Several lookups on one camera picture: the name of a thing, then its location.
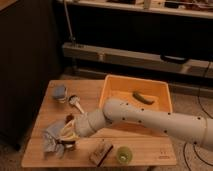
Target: cable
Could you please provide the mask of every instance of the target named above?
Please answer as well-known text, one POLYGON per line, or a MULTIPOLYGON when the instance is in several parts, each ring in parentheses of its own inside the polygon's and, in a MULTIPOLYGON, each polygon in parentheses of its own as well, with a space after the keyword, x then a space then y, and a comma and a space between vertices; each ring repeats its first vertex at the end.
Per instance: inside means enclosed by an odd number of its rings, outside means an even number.
POLYGON ((192 169, 190 168, 190 166, 189 166, 189 164, 188 164, 188 161, 187 161, 187 159, 186 159, 186 145, 187 145, 187 144, 188 144, 188 143, 185 142, 185 144, 183 145, 183 158, 184 158, 184 161, 185 161, 185 163, 186 163, 186 166, 187 166, 188 170, 191 171, 192 169))
MULTIPOLYGON (((206 77, 206 73, 207 73, 207 71, 209 70, 210 65, 211 65, 211 62, 209 61, 208 66, 206 67, 206 69, 205 69, 204 72, 203 72, 202 81, 203 81, 204 78, 206 77)), ((199 85, 198 92, 197 92, 197 100, 198 100, 198 103, 199 103, 200 108, 202 109, 202 111, 203 111, 209 118, 213 119, 213 116, 211 116, 211 115, 206 111, 206 109, 203 107, 203 105, 202 105, 202 103, 201 103, 201 100, 200 100, 200 92, 201 92, 201 84, 199 85)))
MULTIPOLYGON (((205 69, 204 72, 203 72, 202 80, 204 80, 204 78, 206 77, 206 73, 207 73, 207 71, 209 70, 210 64, 211 64, 211 62, 209 61, 208 66, 206 67, 206 69, 205 69)), ((200 108, 202 109, 202 111, 203 111, 209 118, 213 119, 213 116, 210 115, 210 114, 206 111, 206 109, 203 107, 203 105, 202 105, 202 103, 201 103, 201 100, 200 100, 200 92, 201 92, 201 84, 199 85, 198 93, 197 93, 198 103, 199 103, 200 108)), ((213 164, 208 163, 208 162, 205 161, 203 158, 201 158, 201 156, 198 154, 198 152, 197 152, 197 150, 196 150, 195 145, 193 145, 193 150, 194 150, 195 155, 197 156, 197 158, 198 158, 200 161, 202 161, 203 163, 205 163, 205 164, 207 164, 207 165, 209 165, 209 166, 213 166, 213 164)))
POLYGON ((198 157, 198 159, 200 159, 203 163, 213 167, 212 163, 209 163, 209 162, 205 161, 203 158, 201 158, 201 156, 198 154, 198 152, 197 152, 197 150, 195 148, 195 145, 193 145, 193 150, 194 150, 196 156, 198 157))

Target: gray object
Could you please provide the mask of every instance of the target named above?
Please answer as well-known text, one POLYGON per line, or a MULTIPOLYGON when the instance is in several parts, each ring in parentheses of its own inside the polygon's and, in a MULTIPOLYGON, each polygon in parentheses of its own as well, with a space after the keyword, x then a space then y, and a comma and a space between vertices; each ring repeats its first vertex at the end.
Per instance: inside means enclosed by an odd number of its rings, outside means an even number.
POLYGON ((67 94, 67 89, 64 85, 59 85, 54 88, 52 97, 56 100, 65 99, 67 94))
POLYGON ((123 121, 139 123, 213 151, 213 119, 139 109, 113 98, 105 102, 102 110, 77 118, 75 132, 86 137, 111 123, 123 121))
POLYGON ((61 158, 64 154, 65 147, 62 144, 59 144, 57 140, 59 139, 60 130, 64 127, 65 121, 61 120, 55 122, 54 124, 50 125, 43 134, 44 139, 44 146, 43 151, 44 153, 48 152, 56 152, 56 155, 61 158))

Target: floor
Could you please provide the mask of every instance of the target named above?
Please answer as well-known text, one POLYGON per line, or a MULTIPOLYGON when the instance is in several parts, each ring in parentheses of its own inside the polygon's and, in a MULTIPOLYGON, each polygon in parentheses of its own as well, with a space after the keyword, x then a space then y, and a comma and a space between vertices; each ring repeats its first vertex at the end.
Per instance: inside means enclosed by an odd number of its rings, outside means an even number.
MULTIPOLYGON (((70 77, 63 75, 61 79, 79 79, 78 77, 70 77)), ((172 104, 174 112, 178 113, 185 113, 188 115, 196 115, 196 116, 205 116, 204 112, 201 110, 197 97, 192 95, 184 95, 184 94, 177 94, 171 92, 171 98, 172 98, 172 104)), ((213 99, 209 98, 201 98, 202 104, 204 108, 209 111, 213 115, 213 99)), ((114 171, 122 171, 122 170, 135 170, 135 171, 142 171, 147 170, 147 167, 141 167, 141 168, 97 168, 97 169, 24 169, 21 167, 21 160, 24 154, 25 147, 27 145, 27 142, 29 140, 31 130, 28 131, 26 134, 23 142, 22 142, 22 148, 20 151, 16 152, 9 148, 7 145, 0 143, 0 171, 6 170, 6 171, 45 171, 45 170, 97 170, 97 171, 108 171, 108 170, 114 170, 114 171)), ((157 166, 154 167, 152 170, 154 171, 187 171, 187 167, 183 158, 183 145, 184 142, 171 138, 172 143, 174 146, 175 154, 177 157, 177 165, 176 166, 157 166)), ((206 151, 204 149, 198 149, 198 153, 204 160, 206 160, 209 163, 213 163, 213 152, 206 151)), ((186 146, 186 159, 189 163, 189 166, 192 171, 211 171, 213 170, 213 167, 206 165, 205 163, 201 162, 195 155, 192 145, 188 144, 186 146)))

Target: white object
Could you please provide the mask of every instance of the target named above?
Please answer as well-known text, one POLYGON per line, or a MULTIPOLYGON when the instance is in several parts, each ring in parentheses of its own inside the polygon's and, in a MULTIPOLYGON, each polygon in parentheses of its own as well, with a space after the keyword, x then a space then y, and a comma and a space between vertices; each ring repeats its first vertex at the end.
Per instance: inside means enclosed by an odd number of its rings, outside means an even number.
POLYGON ((72 95, 69 97, 69 104, 75 106, 82 114, 86 114, 79 102, 80 98, 78 96, 72 95))
POLYGON ((119 99, 108 99, 102 110, 76 119, 75 132, 90 136, 115 122, 136 122, 148 128, 213 151, 213 119, 139 109, 119 99))

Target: dark cabinet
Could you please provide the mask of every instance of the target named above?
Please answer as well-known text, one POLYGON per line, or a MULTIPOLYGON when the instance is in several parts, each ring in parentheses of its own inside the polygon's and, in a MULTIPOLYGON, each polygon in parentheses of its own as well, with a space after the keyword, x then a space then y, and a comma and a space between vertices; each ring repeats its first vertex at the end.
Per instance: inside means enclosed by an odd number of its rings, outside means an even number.
POLYGON ((0 139, 15 145, 61 72, 51 0, 19 0, 0 11, 0 139))

